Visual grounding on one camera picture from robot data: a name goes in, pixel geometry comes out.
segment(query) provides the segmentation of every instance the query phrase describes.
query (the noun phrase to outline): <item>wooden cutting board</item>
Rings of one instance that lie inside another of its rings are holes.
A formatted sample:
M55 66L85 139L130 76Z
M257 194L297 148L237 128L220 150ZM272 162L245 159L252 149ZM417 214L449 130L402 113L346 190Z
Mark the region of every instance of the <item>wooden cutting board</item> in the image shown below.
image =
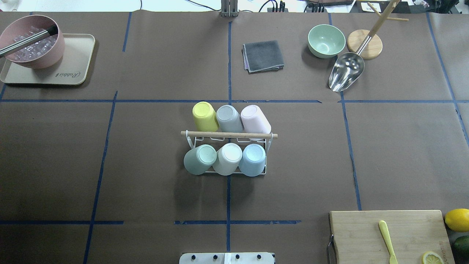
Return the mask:
M331 211L337 264L389 264L378 222L387 223L399 264L422 264L426 251L454 264L443 216L439 210Z

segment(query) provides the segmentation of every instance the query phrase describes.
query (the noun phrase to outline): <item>pink bowl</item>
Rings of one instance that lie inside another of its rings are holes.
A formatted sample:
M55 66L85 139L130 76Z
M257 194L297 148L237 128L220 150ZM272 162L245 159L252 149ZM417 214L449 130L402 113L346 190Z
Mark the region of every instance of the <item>pink bowl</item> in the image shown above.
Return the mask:
M53 19L47 16L32 15L22 17L11 23L0 35L0 47L3 48L13 44L13 39L16 36L21 36L29 32L31 26L45 29L53 24L57 25ZM6 58L18 65L31 69L42 69L54 65L61 59L65 49L65 40L63 39L63 34L62 31L60 31L59 25L57 25L57 28L59 29L57 41L48 52L44 53L39 58L25 62L15 61L15 56L13 54L6 56Z

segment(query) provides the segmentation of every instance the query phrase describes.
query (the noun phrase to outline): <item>white wire rack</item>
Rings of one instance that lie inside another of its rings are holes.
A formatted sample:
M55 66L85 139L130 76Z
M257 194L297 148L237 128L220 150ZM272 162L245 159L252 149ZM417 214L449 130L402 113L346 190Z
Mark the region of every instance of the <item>white wire rack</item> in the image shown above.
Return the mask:
M278 134L260 134L260 133L231 133L231 132L199 132L199 131L181 131L181 136L185 136L187 142L191 149L197 146L197 142L203 141L205 139L224 142L228 139L236 139L236 142L241 145L247 145L249 143L255 142L261 145L265 149L265 164L264 170L260 175L265 175L267 173L267 153L269 152L270 146L273 139L278 138ZM217 173L212 167L205 173ZM236 169L233 174L243 174L239 168Z

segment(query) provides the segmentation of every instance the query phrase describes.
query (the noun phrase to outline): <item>gray towel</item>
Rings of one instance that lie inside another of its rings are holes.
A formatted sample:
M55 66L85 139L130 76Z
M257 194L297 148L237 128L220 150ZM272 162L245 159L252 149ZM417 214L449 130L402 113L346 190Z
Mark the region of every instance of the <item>gray towel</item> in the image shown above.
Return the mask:
M247 43L242 45L244 69L251 72L282 69L282 52L276 40Z

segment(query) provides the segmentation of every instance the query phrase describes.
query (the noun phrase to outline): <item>yellow knife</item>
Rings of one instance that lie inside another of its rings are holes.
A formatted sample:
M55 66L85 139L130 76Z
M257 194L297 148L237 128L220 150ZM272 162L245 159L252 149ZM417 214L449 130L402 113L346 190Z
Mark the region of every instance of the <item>yellow knife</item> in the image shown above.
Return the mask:
M389 230L385 221L381 220L379 223L379 230L383 235L384 242L386 242L387 251L389 251L389 264L397 264L396 254L394 253L393 244L391 243L391 236L389 235Z

